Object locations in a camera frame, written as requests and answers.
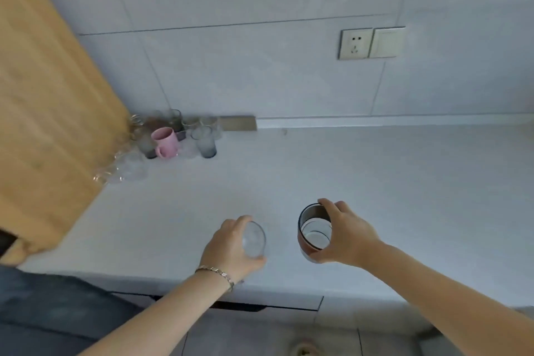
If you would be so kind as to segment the clear drinking glass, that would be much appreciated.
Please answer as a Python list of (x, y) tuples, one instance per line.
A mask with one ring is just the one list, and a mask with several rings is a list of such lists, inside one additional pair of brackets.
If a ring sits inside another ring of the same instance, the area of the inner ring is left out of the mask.
[(243, 249), (249, 258), (264, 256), (266, 236), (263, 228), (254, 221), (246, 224), (243, 232)]

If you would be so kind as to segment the white light switch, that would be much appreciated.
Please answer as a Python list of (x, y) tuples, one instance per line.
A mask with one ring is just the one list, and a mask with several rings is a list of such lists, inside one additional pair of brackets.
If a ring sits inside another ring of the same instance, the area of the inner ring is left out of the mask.
[(374, 29), (368, 58), (399, 56), (403, 50), (405, 35), (405, 26)]

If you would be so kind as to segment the person's left forearm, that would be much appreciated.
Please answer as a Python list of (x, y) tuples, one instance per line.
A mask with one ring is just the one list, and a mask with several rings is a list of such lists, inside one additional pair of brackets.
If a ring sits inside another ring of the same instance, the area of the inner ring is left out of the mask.
[(199, 271), (78, 356), (170, 356), (225, 292), (224, 278)]

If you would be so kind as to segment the pink mug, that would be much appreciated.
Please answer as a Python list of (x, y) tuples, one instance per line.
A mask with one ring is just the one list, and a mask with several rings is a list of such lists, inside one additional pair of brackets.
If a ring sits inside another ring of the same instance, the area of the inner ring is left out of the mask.
[(178, 156), (181, 146), (173, 128), (158, 128), (151, 133), (150, 137), (155, 143), (155, 154), (157, 157), (169, 159)]

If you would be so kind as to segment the cluster of clear glasses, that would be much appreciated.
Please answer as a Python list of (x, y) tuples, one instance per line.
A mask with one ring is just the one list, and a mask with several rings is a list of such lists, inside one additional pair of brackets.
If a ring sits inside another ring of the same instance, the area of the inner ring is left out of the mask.
[[(171, 127), (176, 133), (180, 143), (178, 156), (169, 159), (156, 156), (155, 143), (150, 135), (162, 127)], [(118, 137), (114, 154), (103, 161), (93, 180), (103, 186), (141, 180), (147, 176), (151, 160), (214, 158), (217, 155), (216, 141), (222, 131), (219, 117), (185, 117), (178, 109), (132, 115), (129, 132)]]

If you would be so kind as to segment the person's blue jeans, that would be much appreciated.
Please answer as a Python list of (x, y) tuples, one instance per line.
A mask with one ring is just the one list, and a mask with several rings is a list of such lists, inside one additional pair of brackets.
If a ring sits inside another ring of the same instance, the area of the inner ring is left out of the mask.
[(77, 356), (142, 310), (79, 278), (0, 265), (0, 356)]

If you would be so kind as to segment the wooden cabinet door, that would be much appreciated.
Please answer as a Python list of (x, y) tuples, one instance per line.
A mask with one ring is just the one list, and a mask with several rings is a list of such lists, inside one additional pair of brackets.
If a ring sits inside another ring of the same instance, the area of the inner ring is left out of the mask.
[(0, 0), (0, 265), (59, 245), (128, 119), (50, 0)]

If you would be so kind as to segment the person's right forearm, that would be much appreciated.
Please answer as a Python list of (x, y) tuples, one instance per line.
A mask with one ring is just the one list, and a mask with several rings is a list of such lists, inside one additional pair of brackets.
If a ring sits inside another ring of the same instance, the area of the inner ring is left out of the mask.
[(534, 320), (383, 242), (365, 270), (390, 286), (465, 356), (534, 356)]

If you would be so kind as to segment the brown tinted drinking glass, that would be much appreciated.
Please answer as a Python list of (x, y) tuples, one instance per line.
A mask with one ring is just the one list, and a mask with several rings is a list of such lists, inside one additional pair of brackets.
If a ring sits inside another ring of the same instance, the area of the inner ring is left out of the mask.
[(330, 244), (331, 235), (330, 216), (322, 204), (310, 204), (302, 210), (297, 222), (297, 242), (304, 258), (317, 264), (312, 255)]

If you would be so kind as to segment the person's left hand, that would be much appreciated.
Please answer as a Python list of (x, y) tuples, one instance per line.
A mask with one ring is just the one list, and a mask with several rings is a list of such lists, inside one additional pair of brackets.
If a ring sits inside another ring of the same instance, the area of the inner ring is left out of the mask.
[(200, 264), (196, 270), (209, 271), (222, 278), (232, 290), (236, 283), (247, 275), (242, 275), (242, 261), (247, 256), (243, 249), (243, 232), (251, 216), (226, 219), (204, 248)]

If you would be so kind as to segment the person's right hand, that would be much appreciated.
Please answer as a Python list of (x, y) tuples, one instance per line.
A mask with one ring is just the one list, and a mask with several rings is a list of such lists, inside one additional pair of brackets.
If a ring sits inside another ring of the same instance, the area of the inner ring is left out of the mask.
[(340, 212), (335, 203), (318, 199), (330, 216), (332, 235), (326, 247), (335, 253), (335, 262), (369, 271), (374, 250), (382, 245), (376, 230), (357, 214)]

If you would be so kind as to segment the white wall socket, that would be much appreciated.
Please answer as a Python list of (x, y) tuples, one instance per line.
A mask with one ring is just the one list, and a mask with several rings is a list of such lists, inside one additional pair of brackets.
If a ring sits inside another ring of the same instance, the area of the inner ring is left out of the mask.
[(344, 29), (341, 31), (340, 61), (363, 60), (369, 57), (374, 29)]

